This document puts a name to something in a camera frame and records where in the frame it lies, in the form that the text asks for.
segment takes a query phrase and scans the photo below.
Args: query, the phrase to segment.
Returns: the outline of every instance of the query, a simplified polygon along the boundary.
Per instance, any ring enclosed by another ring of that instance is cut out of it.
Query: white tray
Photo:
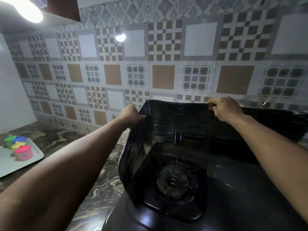
[[[11,172],[19,170],[44,157],[42,151],[32,142],[31,139],[27,138],[26,145],[32,146],[33,157],[25,161],[16,161],[16,157],[12,154],[12,149],[3,148],[3,146],[0,147],[0,177],[8,175]]]

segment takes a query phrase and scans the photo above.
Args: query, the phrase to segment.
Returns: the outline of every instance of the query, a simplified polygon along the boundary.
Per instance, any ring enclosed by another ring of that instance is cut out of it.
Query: kitchen backsplash
[[[121,0],[80,15],[5,35],[38,120],[88,133],[128,104],[227,95],[308,111],[307,0]]]

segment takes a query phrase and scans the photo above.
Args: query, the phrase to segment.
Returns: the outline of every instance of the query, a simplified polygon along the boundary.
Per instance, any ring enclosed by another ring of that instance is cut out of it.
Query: hand
[[[139,115],[137,109],[131,104],[122,109],[118,117],[118,119],[123,120],[129,128],[137,125],[143,118],[145,118],[145,115]]]
[[[209,99],[210,109],[214,111],[215,116],[220,121],[231,122],[239,117],[244,116],[239,103],[231,97],[212,97]]]

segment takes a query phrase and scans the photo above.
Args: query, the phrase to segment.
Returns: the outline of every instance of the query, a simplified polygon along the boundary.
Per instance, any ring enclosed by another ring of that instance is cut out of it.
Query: pink lid
[[[17,148],[15,150],[16,153],[23,153],[24,151],[27,151],[31,148],[31,145],[28,145],[28,146],[20,146],[19,148]]]

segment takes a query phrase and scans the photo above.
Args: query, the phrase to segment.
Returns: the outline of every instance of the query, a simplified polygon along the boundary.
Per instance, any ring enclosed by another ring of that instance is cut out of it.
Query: stove burner cap
[[[188,190],[189,181],[179,164],[169,164],[160,171],[156,180],[159,191],[178,200]]]

